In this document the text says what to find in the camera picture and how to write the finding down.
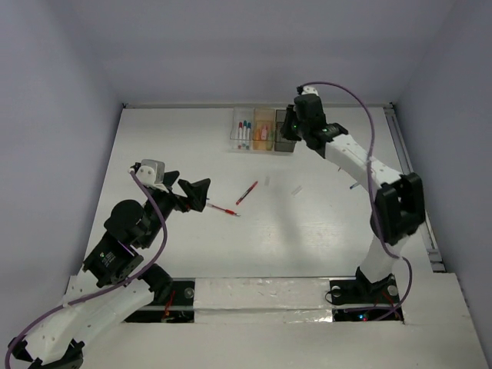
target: marker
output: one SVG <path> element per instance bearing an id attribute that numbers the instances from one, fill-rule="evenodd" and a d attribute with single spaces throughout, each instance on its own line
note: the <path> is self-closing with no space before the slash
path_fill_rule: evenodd
<path id="1" fill-rule="evenodd" d="M 224 212 L 225 214 L 229 214 L 229 215 L 234 215 L 235 217 L 240 217 L 240 215 L 238 213 L 236 213 L 235 211 L 232 211 L 232 210 L 229 210 L 229 209 L 224 209 L 224 208 L 221 208 L 217 205 L 213 205 L 211 203 L 207 203 L 207 206 L 209 208 L 212 208 L 212 209 L 216 209 L 216 210 L 219 210 L 219 211 L 222 211 Z"/>
<path id="2" fill-rule="evenodd" d="M 249 140 L 251 140 L 251 122 L 248 122 L 248 129 L 246 130 L 246 149 L 249 150 Z"/>
<path id="3" fill-rule="evenodd" d="M 267 135 L 268 135 L 267 125 L 263 125 L 263 128 L 261 129 L 261 140 L 267 141 Z"/>
<path id="4" fill-rule="evenodd" d="M 241 203 L 241 201 L 243 201 L 244 198 L 246 196 L 248 196 L 251 191 L 253 191 L 253 188 L 255 188 L 257 184 L 258 184 L 258 181 L 256 181 L 254 184 L 252 184 L 251 187 L 248 190 L 246 190 L 246 192 L 239 198 L 239 200 L 236 201 L 236 205 L 239 205 Z"/>
<path id="5" fill-rule="evenodd" d="M 243 122 L 239 122 L 239 128 L 238 128 L 238 136 L 237 139 L 241 140 L 243 138 Z M 241 142 L 238 141 L 238 148 L 241 148 Z"/>
<path id="6" fill-rule="evenodd" d="M 244 121 L 243 123 L 243 148 L 246 148 L 246 135 L 248 134 L 248 123 Z"/>

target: black bracket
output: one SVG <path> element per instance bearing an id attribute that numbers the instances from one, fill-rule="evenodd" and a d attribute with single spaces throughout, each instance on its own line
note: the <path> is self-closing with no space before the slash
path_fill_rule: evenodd
<path id="1" fill-rule="evenodd" d="M 397 283 L 392 274 L 379 282 L 371 283 L 366 279 L 361 269 L 357 268 L 355 279 L 330 280 L 330 291 L 327 296 L 330 296 L 330 302 L 335 306 L 346 304 L 386 304 L 389 302 L 386 296 L 389 296 L 392 302 L 397 304 L 400 302 L 397 291 Z"/>
<path id="2" fill-rule="evenodd" d="M 405 236 L 414 234 L 425 222 L 424 186 L 415 173 L 401 175 L 391 184 L 383 183 L 374 200 L 381 221 L 384 242 L 395 245 Z M 374 214 L 371 228 L 375 231 Z"/>

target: robotic arm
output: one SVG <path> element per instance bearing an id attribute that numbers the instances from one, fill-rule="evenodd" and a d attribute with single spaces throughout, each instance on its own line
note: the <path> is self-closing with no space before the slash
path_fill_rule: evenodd
<path id="1" fill-rule="evenodd" d="M 371 217 L 374 237 L 366 258 L 356 270 L 355 281 L 333 281 L 334 304 L 373 304 L 383 288 L 393 284 L 392 267 L 408 236 L 425 221 L 422 180 L 415 173 L 403 175 L 371 158 L 371 183 L 367 175 L 367 151 L 338 123 L 327 124 L 318 93 L 312 86 L 298 88 L 294 105 L 287 107 L 281 129 L 284 138 L 305 140 L 322 158 L 344 169 L 369 191 L 374 191 L 384 243 L 377 236 L 375 214 Z"/>
<path id="2" fill-rule="evenodd" d="M 165 246 L 167 231 L 152 261 L 129 277 L 144 260 L 137 249 L 151 246 L 173 210 L 203 211 L 210 179 L 193 184 L 180 179 L 185 197 L 171 188 L 179 172 L 165 173 L 160 161 L 143 160 L 131 167 L 131 172 L 139 187 L 147 188 L 148 200 L 143 206 L 124 200 L 113 208 L 104 224 L 105 234 L 70 279 L 60 305 L 40 317 L 40 324 L 30 333 L 9 345 L 15 358 L 32 363 L 30 369 L 80 368 L 83 354 L 98 336 L 139 308 L 152 301 L 162 302 L 170 294 L 172 278 L 153 263 Z"/>

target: gray wall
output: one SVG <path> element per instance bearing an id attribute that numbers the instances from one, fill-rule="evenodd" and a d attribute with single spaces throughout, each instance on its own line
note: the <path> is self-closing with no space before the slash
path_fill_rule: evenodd
<path id="1" fill-rule="evenodd" d="M 80 268 L 121 113 L 76 17 L 58 21 L 71 9 L 51 5 L 0 2 L 1 352 Z"/>
<path id="2" fill-rule="evenodd" d="M 123 101 L 204 103 L 291 101 L 313 79 L 393 101 L 454 0 L 70 2 Z"/>
<path id="3" fill-rule="evenodd" d="M 397 103 L 437 243 L 492 364 L 492 2 L 460 0 Z"/>

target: pen holder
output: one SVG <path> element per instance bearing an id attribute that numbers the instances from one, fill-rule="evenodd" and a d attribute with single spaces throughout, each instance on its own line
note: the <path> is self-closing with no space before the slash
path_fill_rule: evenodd
<path id="1" fill-rule="evenodd" d="M 254 110 L 253 150 L 272 151 L 275 137 L 275 109 Z"/>
<path id="2" fill-rule="evenodd" d="M 234 108 L 231 149 L 257 152 L 293 152 L 295 142 L 280 136 L 285 110 Z"/>
<path id="3" fill-rule="evenodd" d="M 251 150 L 253 138 L 254 109 L 234 108 L 231 128 L 231 148 L 233 150 Z"/>

